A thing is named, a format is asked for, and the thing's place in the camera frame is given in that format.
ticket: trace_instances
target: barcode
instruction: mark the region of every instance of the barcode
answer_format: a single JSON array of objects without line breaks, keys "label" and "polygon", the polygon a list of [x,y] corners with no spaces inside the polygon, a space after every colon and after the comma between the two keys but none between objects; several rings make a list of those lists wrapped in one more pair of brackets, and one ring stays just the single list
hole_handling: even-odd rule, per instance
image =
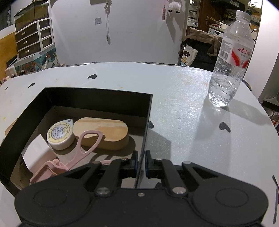
[{"label": "barcode", "polygon": [[224,52],[224,51],[221,50],[220,55],[221,55],[225,60],[227,60],[228,54],[227,54],[226,52]]}]

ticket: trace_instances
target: sheep plush toy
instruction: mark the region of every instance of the sheep plush toy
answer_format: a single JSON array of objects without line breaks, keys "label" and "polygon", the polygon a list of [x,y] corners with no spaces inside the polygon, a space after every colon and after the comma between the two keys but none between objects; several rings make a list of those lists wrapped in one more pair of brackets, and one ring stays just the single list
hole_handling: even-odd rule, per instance
[{"label": "sheep plush toy", "polygon": [[178,2],[171,2],[169,4],[169,12],[176,11],[176,13],[180,13],[181,4]]}]

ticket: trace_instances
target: brown cloth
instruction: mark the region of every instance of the brown cloth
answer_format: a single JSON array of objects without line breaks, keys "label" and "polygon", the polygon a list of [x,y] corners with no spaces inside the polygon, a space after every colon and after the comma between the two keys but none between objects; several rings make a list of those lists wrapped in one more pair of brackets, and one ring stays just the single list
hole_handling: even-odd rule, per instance
[{"label": "brown cloth", "polygon": [[[197,30],[195,28],[190,28],[189,35],[185,37],[184,42],[187,39],[194,39],[200,42],[204,43],[209,43],[212,44],[211,47],[208,49],[207,54],[212,57],[212,56],[218,56],[221,42],[222,42],[222,37],[211,35],[207,32]],[[178,54],[180,55],[184,50],[184,47],[178,51]]]}]

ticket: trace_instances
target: pink object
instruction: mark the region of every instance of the pink object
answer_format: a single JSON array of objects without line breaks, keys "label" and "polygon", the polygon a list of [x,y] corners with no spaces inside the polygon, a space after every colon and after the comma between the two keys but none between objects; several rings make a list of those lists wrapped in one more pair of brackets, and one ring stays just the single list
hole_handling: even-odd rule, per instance
[{"label": "pink object", "polygon": [[[97,139],[96,143],[88,151],[85,151],[81,147],[81,141],[84,138],[84,136],[87,134],[97,134],[98,139]],[[67,164],[63,164],[58,159],[54,159],[53,161],[45,162],[41,166],[41,168],[38,169],[38,171],[32,176],[32,178],[30,179],[30,183],[33,184],[36,182],[40,182],[40,181],[50,178],[51,176],[57,176],[58,174],[68,171],[75,164],[77,164],[80,160],[82,160],[87,155],[89,155],[91,152],[93,152],[95,150],[95,148],[101,142],[102,138],[103,138],[103,132],[100,132],[100,131],[90,130],[90,131],[86,131],[86,132],[82,133],[80,135],[80,137],[78,139],[78,143],[76,145],[76,155],[71,161],[69,161]]]}]

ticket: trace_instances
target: plastic bottle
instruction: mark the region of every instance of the plastic bottle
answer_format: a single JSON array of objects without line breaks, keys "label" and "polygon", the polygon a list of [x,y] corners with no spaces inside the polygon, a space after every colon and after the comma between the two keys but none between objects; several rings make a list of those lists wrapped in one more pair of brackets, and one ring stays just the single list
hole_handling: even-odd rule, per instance
[{"label": "plastic bottle", "polygon": [[238,10],[236,21],[224,32],[208,89],[208,97],[216,106],[228,105],[246,71],[254,47],[250,20],[249,14]]},{"label": "plastic bottle", "polygon": [[7,24],[8,24],[8,26],[12,25],[12,22],[11,22],[11,11],[10,10],[8,11],[8,14],[7,14]]}]

